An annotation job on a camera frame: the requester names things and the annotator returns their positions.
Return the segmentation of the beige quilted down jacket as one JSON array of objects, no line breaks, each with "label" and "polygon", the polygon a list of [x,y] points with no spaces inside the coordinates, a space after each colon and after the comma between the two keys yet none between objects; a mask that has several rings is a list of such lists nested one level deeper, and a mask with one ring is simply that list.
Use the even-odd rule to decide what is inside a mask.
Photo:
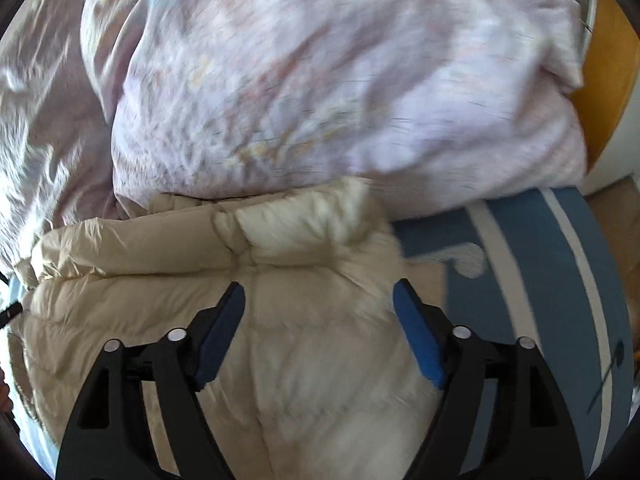
[{"label": "beige quilted down jacket", "polygon": [[359,179],[46,234],[8,335],[12,386],[54,442],[108,344],[178,356],[239,479],[400,479],[436,410],[393,307],[405,266]]}]

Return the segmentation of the blue striped bed sheet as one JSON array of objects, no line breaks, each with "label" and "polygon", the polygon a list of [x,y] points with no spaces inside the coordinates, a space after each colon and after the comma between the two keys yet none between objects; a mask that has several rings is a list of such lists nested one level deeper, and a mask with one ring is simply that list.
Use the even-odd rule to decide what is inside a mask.
[{"label": "blue striped bed sheet", "polygon": [[4,364],[16,402],[54,442],[105,341],[157,340],[231,282],[246,310],[198,400],[240,479],[406,473],[439,394],[392,306],[401,278],[478,336],[536,341],[585,470],[627,425],[623,287],[574,188],[393,224],[359,180],[221,203],[161,195],[139,218],[49,232],[21,277],[29,291]]}]

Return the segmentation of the pink floral duvet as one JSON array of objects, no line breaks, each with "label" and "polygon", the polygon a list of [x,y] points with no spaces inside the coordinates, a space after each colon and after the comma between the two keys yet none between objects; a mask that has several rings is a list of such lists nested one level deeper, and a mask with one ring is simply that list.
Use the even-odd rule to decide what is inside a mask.
[{"label": "pink floral duvet", "polygon": [[395,220],[586,171],[575,0],[25,0],[1,38],[1,267],[45,232],[369,179]]}]

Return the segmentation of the wooden door frame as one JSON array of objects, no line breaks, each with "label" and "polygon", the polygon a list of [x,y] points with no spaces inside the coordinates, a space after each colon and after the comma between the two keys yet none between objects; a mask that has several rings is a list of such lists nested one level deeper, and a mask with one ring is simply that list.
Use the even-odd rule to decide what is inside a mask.
[{"label": "wooden door frame", "polygon": [[639,0],[576,0],[584,86],[572,100],[593,169],[611,142],[639,77]]}]

